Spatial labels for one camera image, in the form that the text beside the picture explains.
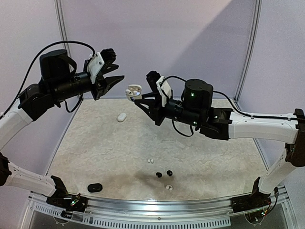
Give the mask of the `white square charging case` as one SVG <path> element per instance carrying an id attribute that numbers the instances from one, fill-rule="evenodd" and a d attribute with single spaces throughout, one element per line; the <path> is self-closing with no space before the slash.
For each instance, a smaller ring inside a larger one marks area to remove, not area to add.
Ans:
<path id="1" fill-rule="evenodd" d="M 138 84 L 130 84 L 125 90 L 126 97 L 129 101 L 134 102 L 135 100 L 142 99 L 142 86 Z"/>

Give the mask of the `white oval charging case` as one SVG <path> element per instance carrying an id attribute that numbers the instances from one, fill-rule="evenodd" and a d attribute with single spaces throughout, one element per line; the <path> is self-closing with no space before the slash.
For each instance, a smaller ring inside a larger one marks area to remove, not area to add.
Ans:
<path id="1" fill-rule="evenodd" d="M 117 116 L 117 121 L 118 122 L 123 122 L 127 117 L 127 114 L 126 113 L 120 113 L 118 116 Z"/>

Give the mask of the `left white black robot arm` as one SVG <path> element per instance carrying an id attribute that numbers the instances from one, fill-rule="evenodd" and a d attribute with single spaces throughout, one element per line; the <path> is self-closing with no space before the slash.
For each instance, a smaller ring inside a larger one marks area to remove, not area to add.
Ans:
<path id="1" fill-rule="evenodd" d="M 68 56 L 67 50 L 43 54 L 40 57 L 41 80 L 23 90 L 0 119 L 1 148 L 24 127 L 38 120 L 49 109 L 60 107 L 69 98 L 91 92 L 94 100 L 99 100 L 124 79 L 123 75 L 104 77 L 118 69 L 115 60 L 114 49 L 104 49 L 87 59 L 83 71 L 77 73 L 77 63 Z M 0 184 L 52 197 L 60 207 L 71 203 L 71 197 L 59 177 L 42 176 L 19 168 L 4 155 L 0 156 Z"/>

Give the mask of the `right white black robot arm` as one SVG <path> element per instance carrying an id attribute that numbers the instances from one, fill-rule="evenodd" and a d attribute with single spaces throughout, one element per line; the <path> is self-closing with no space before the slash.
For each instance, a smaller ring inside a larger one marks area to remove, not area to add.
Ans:
<path id="1" fill-rule="evenodd" d="M 184 82 L 181 100 L 174 100 L 167 78 L 151 80 L 151 93 L 132 90 L 130 101 L 141 108 L 160 126 L 165 118 L 190 126 L 190 130 L 216 140 L 257 138 L 285 143 L 278 160 L 259 177 L 252 193 L 246 198 L 250 208 L 258 207 L 292 171 L 305 165 L 305 114 L 301 109 L 293 113 L 263 115 L 245 113 L 232 108 L 213 108 L 213 86 L 200 79 Z"/>

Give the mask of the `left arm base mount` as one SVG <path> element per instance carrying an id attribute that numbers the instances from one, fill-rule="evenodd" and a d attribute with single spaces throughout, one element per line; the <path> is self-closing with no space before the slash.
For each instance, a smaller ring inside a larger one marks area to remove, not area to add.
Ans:
<path id="1" fill-rule="evenodd" d="M 56 190 L 52 196 L 47 197 L 46 203 L 66 211 L 85 212 L 89 199 L 81 194 L 72 195 L 67 191 Z"/>

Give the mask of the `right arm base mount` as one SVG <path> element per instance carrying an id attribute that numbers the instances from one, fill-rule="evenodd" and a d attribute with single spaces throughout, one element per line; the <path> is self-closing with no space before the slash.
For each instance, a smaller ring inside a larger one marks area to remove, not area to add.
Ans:
<path id="1" fill-rule="evenodd" d="M 234 213 L 262 208 L 271 203 L 270 194 L 248 194 L 230 199 Z"/>

